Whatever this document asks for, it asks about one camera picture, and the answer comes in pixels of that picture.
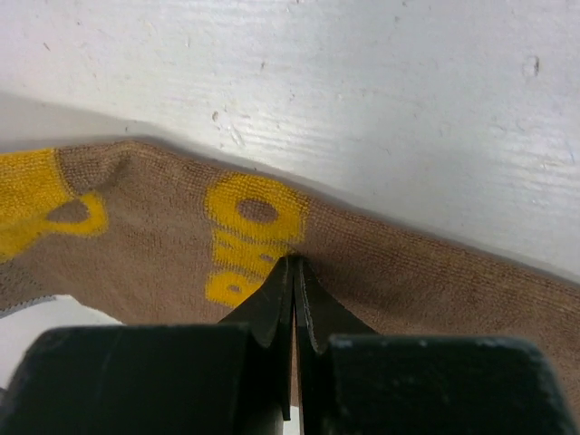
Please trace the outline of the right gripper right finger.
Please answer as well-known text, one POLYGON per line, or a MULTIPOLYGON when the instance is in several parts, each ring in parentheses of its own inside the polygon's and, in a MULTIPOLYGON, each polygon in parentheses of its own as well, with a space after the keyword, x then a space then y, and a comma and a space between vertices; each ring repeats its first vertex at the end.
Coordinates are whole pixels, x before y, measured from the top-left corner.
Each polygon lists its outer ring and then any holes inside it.
POLYGON ((300 354, 374 348, 381 336, 327 291, 310 262, 294 258, 295 329, 300 354))

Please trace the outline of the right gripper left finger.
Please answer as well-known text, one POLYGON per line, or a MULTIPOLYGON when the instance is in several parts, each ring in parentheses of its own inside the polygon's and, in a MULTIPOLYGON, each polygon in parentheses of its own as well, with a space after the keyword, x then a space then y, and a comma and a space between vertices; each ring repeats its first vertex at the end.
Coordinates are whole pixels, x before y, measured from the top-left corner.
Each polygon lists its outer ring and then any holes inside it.
POLYGON ((280 258, 257 290, 219 321, 245 324, 262 347, 288 347, 292 336, 291 258, 280 258))

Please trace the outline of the yellow brown towel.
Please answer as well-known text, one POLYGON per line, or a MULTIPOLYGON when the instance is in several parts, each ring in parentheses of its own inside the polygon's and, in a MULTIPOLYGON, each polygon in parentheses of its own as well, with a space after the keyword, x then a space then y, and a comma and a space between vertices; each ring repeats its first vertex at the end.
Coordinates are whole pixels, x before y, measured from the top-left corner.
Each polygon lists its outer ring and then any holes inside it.
POLYGON ((1 157, 1 306, 70 295, 126 324, 213 323, 306 256, 383 334, 536 343, 579 406, 579 288, 146 143, 1 157))

